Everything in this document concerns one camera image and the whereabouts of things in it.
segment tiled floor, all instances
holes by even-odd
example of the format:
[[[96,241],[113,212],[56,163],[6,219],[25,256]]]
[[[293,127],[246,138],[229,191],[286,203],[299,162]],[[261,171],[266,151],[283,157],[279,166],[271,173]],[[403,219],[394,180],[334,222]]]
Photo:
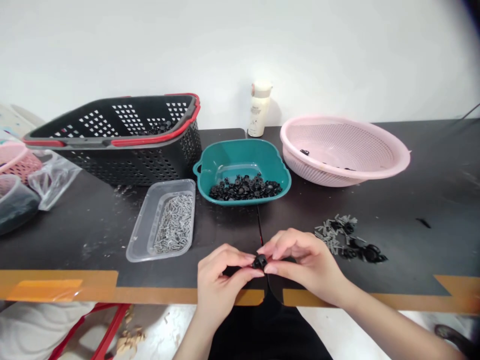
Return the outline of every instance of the tiled floor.
[[[321,338],[335,360],[369,359],[387,360],[389,357],[377,344],[340,309],[299,307],[300,313],[307,319]],[[187,330],[195,312],[194,305],[136,305],[129,329],[140,325],[147,338],[138,345],[134,358],[171,359]],[[470,337],[474,320],[470,317],[444,313],[420,313],[405,311],[404,314],[426,329],[432,330],[435,324],[445,324]],[[96,348],[113,313],[98,314],[87,321],[83,329],[70,344],[70,352],[62,356],[63,360],[89,359]],[[130,350],[118,355],[116,360],[128,360],[134,355]]]

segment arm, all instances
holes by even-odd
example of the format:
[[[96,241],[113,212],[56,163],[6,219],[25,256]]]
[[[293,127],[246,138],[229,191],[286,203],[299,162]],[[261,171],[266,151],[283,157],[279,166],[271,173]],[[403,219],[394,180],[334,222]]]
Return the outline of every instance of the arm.
[[[230,314],[239,291],[253,278],[265,276],[253,269],[255,255],[223,244],[198,263],[195,314],[173,360],[206,360],[214,334]],[[227,266],[241,267],[232,277],[223,275]]]
[[[351,283],[327,246],[313,234],[279,231],[258,253],[270,258],[265,273],[296,281],[344,309],[392,360],[465,359],[445,341]],[[280,261],[289,256],[297,263]]]

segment white wall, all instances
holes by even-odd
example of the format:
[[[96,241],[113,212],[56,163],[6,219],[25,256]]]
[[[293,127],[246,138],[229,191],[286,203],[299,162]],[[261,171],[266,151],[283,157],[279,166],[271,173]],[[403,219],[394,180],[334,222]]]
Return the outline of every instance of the white wall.
[[[0,0],[0,102],[51,119],[89,101],[195,92],[200,128],[458,118],[480,102],[479,41],[457,0]]]

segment hand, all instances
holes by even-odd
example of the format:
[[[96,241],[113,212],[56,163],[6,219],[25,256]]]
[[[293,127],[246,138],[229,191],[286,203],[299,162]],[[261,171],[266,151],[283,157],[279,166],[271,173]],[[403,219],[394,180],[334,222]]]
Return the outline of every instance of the hand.
[[[198,263],[198,305],[195,315],[206,329],[216,331],[230,314],[239,291],[253,278],[265,276],[250,265],[255,255],[223,244]],[[232,277],[223,275],[227,266],[241,267]]]
[[[290,228],[276,233],[257,251],[271,261],[266,274],[277,274],[303,285],[329,304],[343,308],[355,287],[343,275],[325,243],[309,232]],[[293,257],[297,263],[280,261]]]

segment pink plastic basket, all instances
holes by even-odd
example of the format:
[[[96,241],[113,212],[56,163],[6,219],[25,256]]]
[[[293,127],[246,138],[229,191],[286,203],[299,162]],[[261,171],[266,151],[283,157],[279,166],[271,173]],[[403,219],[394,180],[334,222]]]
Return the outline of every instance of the pink plastic basket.
[[[42,162],[26,148],[25,144],[7,141],[0,145],[0,174],[13,174],[28,185],[27,176],[42,168]]]
[[[389,178],[410,163],[409,150],[391,133],[343,118],[296,117],[283,124],[280,139],[290,169],[305,180],[328,187]]]

